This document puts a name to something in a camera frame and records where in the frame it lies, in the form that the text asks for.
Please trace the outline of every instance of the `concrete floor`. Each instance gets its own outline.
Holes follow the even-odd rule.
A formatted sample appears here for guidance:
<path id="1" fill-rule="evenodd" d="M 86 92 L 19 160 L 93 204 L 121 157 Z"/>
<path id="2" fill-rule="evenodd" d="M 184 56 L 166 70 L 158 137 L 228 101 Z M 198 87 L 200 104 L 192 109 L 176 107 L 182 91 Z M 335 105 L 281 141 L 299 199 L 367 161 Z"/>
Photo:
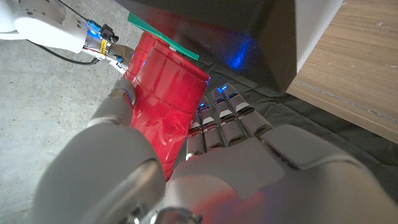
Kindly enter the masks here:
<path id="1" fill-rule="evenodd" d="M 128 23 L 128 11 L 113 0 L 63 1 L 111 26 L 119 44 L 137 45 L 142 31 Z M 64 62 L 25 40 L 0 40 L 0 49 L 0 223 L 27 223 L 44 170 L 86 126 L 121 74 L 104 61 L 92 66 Z"/>

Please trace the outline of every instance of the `red cup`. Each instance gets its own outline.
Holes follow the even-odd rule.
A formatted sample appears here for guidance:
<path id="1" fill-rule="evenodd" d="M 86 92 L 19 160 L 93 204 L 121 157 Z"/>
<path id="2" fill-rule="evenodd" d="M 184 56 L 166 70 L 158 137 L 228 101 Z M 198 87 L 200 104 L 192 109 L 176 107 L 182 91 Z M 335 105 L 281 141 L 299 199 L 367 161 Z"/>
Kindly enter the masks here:
<path id="1" fill-rule="evenodd" d="M 132 83 L 136 102 L 131 126 L 152 144 L 167 180 L 208 79 L 204 71 L 157 43 Z"/>
<path id="2" fill-rule="evenodd" d="M 127 71 L 124 73 L 123 78 L 130 80 L 130 82 L 133 81 L 134 77 L 138 74 L 139 70 L 144 64 L 150 50 L 155 47 L 156 43 L 162 43 L 166 46 L 169 46 L 166 42 L 160 40 L 147 31 L 142 33 L 137 47 L 134 50 L 134 55 L 130 60 L 130 64 L 127 68 Z"/>

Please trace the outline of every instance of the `wooden surface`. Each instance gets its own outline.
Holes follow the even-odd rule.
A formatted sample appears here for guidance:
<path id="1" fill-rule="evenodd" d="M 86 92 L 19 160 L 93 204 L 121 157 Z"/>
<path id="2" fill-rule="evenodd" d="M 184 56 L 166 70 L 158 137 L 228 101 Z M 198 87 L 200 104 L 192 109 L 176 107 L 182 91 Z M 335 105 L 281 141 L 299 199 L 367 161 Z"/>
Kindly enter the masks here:
<path id="1" fill-rule="evenodd" d="M 398 143 L 398 1 L 345 0 L 287 92 Z"/>

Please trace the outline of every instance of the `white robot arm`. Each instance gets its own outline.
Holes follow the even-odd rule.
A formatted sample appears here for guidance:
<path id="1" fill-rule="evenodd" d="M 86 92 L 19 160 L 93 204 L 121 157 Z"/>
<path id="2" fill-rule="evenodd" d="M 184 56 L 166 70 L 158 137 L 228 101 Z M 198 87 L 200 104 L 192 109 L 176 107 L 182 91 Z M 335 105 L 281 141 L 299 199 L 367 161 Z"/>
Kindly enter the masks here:
<path id="1" fill-rule="evenodd" d="M 16 12 L 6 0 L 0 4 L 0 39 L 27 39 L 40 46 L 84 52 L 106 59 L 121 73 L 127 70 L 134 51 L 116 44 L 118 37 L 106 24 L 99 27 L 76 16 L 65 21 L 66 10 L 58 0 L 22 0 Z"/>

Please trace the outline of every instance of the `wire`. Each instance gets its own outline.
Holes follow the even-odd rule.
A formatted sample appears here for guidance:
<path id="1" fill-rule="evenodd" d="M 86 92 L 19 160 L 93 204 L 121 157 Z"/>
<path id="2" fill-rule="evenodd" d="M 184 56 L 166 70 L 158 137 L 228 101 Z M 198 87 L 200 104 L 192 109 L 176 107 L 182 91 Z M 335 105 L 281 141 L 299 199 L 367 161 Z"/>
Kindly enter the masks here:
<path id="1" fill-rule="evenodd" d="M 94 53 L 96 53 L 96 54 L 99 54 L 99 55 L 101 55 L 102 57 L 104 57 L 105 59 L 110 59 L 110 57 L 109 56 L 107 56 L 107 55 L 103 55 L 103 54 L 101 54 L 99 51 L 97 51 L 97 50 L 94 50 L 94 49 L 91 49 L 91 48 L 88 48 L 88 47 L 86 47 L 86 46 L 83 46 L 83 49 L 85 49 L 85 50 L 89 50 L 89 51 L 92 51 L 92 52 L 94 52 Z"/>
<path id="2" fill-rule="evenodd" d="M 64 56 L 61 56 L 61 55 L 59 55 L 59 54 L 57 54 L 57 53 L 55 53 L 55 52 L 49 50 L 48 48 L 46 48 L 46 47 L 44 47 L 44 46 L 41 46 L 41 45 L 36 44 L 36 43 L 33 43 L 33 42 L 30 41 L 30 40 L 28 40 L 28 41 L 29 41 L 30 43 L 32 43 L 32 44 L 34 44 L 34 45 L 40 47 L 41 49 L 45 50 L 46 52 L 48 52 L 48 53 L 50 53 L 50 54 L 56 56 L 57 58 L 60 58 L 60 59 L 62 59 L 62 60 L 64 60 L 64 61 L 67 61 L 67 62 L 70 62 L 70 63 L 75 63 L 75 64 L 77 64 L 77 65 L 94 65 L 94 64 L 96 64 L 97 62 L 99 62 L 99 59 L 98 59 L 98 58 L 94 58 L 94 59 L 93 59 L 92 61 L 90 61 L 90 62 L 79 62 L 79 61 L 75 61 L 75 60 L 66 58 L 66 57 L 64 57 Z"/>
<path id="3" fill-rule="evenodd" d="M 68 9 L 72 10 L 74 13 L 78 14 L 81 18 L 83 18 L 86 22 L 88 21 L 87 18 L 85 18 L 84 16 L 82 16 L 79 12 L 76 12 L 74 9 L 72 9 L 71 7 L 69 7 L 67 4 L 63 3 L 63 1 L 59 0 L 64 6 L 66 6 Z"/>

